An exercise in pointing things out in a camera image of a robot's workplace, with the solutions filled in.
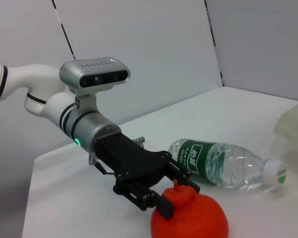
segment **white table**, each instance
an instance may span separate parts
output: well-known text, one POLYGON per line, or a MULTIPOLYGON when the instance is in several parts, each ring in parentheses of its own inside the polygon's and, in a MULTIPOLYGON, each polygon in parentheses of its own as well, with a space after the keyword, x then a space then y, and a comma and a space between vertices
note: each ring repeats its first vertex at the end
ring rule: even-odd
MULTIPOLYGON (((199 184, 221 205, 230 238, 298 238, 298 154, 276 144, 273 127, 298 101, 223 87, 121 125, 145 148, 167 150, 180 138, 227 142, 264 158, 285 160, 288 176, 278 191, 223 189, 199 184)), ((140 211, 112 191, 113 176, 89 166, 71 144, 34 164, 23 238, 150 238, 152 209, 140 211)), ((154 189, 172 186, 163 179, 154 189)))

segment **white bottle cap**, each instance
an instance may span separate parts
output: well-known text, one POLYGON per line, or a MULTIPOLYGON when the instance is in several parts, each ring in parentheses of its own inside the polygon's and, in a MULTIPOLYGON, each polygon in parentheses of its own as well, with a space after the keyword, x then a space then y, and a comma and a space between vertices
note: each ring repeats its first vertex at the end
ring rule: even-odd
POLYGON ((264 183, 271 186, 281 186, 286 179, 286 166, 278 160, 269 160, 264 166, 264 183))

